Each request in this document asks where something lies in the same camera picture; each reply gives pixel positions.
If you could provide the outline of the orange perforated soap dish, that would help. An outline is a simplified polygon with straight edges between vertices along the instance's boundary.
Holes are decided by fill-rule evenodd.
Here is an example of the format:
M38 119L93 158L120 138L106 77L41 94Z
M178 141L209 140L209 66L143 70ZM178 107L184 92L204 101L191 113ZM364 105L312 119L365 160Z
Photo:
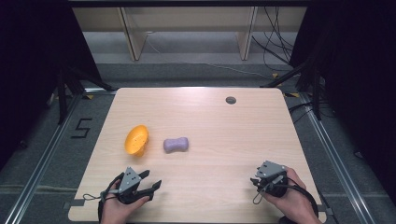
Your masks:
M149 130L145 125L137 125L127 134L124 142L125 151L133 156L142 157L149 141Z

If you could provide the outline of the person's left hand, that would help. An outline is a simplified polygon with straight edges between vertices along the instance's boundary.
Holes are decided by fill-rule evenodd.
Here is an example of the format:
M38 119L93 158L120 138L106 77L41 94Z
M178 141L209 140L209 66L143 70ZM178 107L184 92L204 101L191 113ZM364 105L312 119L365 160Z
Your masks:
M149 201L149 196L143 197L134 203L121 203L117 196L108 193L103 205L100 224L126 224L128 218L137 209Z

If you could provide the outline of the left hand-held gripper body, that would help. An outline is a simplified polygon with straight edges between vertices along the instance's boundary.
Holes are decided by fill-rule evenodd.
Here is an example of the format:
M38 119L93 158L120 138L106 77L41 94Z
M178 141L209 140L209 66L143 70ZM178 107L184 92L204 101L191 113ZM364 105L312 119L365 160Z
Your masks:
M124 204L131 204L144 197L148 197L151 201L153 194L143 195L141 193L142 190L138 189L142 180L143 179L140 179L139 174L132 167L128 167L118 185L117 195L119 201Z

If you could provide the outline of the aluminium floor rail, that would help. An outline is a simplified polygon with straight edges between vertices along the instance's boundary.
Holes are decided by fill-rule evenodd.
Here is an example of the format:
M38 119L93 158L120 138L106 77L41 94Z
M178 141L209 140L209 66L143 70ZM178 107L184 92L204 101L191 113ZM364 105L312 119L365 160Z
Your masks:
M308 94L287 93L285 100L327 216L325 224L377 224L347 163L355 157L331 107L321 100L317 120Z
M45 106L0 171L0 224L77 224L68 218L114 93L92 89Z

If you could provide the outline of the purple soap bar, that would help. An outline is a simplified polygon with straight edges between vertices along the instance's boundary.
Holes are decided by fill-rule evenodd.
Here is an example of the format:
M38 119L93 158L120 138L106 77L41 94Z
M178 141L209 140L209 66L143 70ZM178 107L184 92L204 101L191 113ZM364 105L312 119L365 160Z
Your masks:
M187 137L179 137L176 139L165 139L163 141L163 149L166 153L177 151L187 151L189 148L189 140Z

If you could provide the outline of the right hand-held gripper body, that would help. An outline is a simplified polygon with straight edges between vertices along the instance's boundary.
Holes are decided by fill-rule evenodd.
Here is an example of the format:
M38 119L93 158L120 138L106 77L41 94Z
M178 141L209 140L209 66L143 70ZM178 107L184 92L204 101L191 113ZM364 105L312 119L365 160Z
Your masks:
M286 193L288 185L287 171L284 165L265 161L255 174L255 178L263 180L263 196L265 193L280 198Z

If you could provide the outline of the dark curtain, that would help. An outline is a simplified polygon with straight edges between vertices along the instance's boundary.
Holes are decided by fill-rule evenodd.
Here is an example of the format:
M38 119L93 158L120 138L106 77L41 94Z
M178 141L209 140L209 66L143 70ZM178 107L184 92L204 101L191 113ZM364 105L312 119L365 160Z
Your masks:
M0 170L31 131L58 77L99 81L67 0L0 0Z
M330 104L396 202L396 0L312 0L291 64L325 32L318 70Z

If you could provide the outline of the black metal stand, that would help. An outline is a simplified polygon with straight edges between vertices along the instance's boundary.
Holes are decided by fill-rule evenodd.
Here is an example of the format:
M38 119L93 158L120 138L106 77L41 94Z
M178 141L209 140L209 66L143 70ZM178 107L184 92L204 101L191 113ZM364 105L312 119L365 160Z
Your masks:
M72 66L64 66L57 75L57 91L60 107L60 117L58 123L65 121L68 114L66 101L66 91L70 90L73 96L81 95L85 92L81 80L88 80L92 84L104 89L105 91L116 91L117 88L106 84L101 78L91 76L80 69Z
M306 91L309 87L312 88L313 91L313 101L312 108L314 115L317 120L321 120L321 115L319 112L319 92L320 92L320 73L318 67L316 66L316 61L314 58L309 57L303 63L293 68L291 71L286 73L281 78L277 78L276 80L270 82L269 84L263 85L264 88L274 88L279 84L282 84L286 80L300 74L297 83L296 89L298 91Z

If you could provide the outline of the person's right hand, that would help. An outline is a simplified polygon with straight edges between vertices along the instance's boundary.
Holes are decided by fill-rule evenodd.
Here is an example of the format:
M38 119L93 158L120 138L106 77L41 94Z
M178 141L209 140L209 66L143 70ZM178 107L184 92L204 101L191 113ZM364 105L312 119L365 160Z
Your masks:
M312 214L316 216L311 202L309 202L301 192L298 192L295 189L288 189L281 198L265 193L264 199L267 202L272 203L288 219L290 219L291 216L296 216L297 214Z

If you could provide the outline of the light wooden shelf unit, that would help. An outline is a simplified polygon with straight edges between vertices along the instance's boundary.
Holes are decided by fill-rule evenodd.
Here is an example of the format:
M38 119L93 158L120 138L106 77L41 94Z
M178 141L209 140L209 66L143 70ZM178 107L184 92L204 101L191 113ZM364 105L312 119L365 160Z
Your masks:
M233 32L240 57L249 55L252 35L297 32L305 7L74 7L84 32L122 32L132 60L142 53L149 32Z

